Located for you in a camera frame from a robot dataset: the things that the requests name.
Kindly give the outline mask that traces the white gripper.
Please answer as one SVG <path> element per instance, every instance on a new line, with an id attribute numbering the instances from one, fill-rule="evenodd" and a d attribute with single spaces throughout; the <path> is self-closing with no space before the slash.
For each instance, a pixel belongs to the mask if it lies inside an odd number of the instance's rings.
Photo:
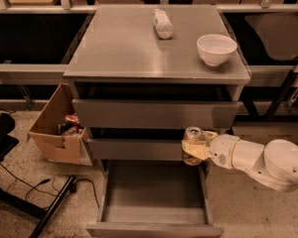
<path id="1" fill-rule="evenodd" d="M 232 153 L 239 137 L 213 131 L 203 132 L 207 143 L 211 142 L 211 149 L 205 141 L 182 141 L 182 150 L 188 158 L 206 160 L 213 154 L 212 161 L 215 165 L 227 170 L 232 169 Z"/>

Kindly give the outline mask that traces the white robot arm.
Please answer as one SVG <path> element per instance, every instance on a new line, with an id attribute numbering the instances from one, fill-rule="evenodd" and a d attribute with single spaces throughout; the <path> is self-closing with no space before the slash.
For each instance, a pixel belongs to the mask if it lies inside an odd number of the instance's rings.
<path id="1" fill-rule="evenodd" d="M 182 150 L 183 161 L 190 166 L 212 160 L 218 167 L 242 171 L 277 191 L 298 188 L 298 146 L 287 140 L 277 139 L 262 145 L 189 127 L 183 136 Z"/>

